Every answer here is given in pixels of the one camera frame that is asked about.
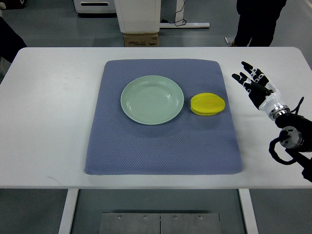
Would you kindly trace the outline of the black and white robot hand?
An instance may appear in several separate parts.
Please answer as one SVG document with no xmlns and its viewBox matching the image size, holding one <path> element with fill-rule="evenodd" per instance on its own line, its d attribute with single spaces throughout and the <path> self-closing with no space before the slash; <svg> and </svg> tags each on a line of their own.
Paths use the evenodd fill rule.
<svg viewBox="0 0 312 234">
<path fill-rule="evenodd" d="M 266 75 L 247 62 L 243 61 L 241 64 L 248 75 L 240 72 L 232 74 L 232 77 L 244 87 L 254 106 L 265 112 L 271 120 L 276 120 L 279 116 L 289 113 L 290 108 L 282 100 L 280 91 Z"/>
</svg>

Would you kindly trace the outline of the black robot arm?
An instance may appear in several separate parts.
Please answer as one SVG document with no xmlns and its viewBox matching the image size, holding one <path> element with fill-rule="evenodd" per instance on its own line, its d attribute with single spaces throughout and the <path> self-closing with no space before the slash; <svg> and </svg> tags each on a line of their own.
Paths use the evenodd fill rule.
<svg viewBox="0 0 312 234">
<path fill-rule="evenodd" d="M 312 180 L 312 160 L 302 155 L 312 151 L 312 122 L 298 114 L 303 102 L 302 97 L 294 110 L 290 110 L 286 105 L 277 105 L 270 113 L 270 117 L 281 132 L 277 138 L 269 144 L 269 153 L 272 158 L 280 164 L 292 165 L 298 163 L 303 167 L 302 176 Z M 285 161 L 279 157 L 275 151 L 275 146 L 280 143 L 285 148 L 285 152 L 291 156 L 291 160 Z"/>
</svg>

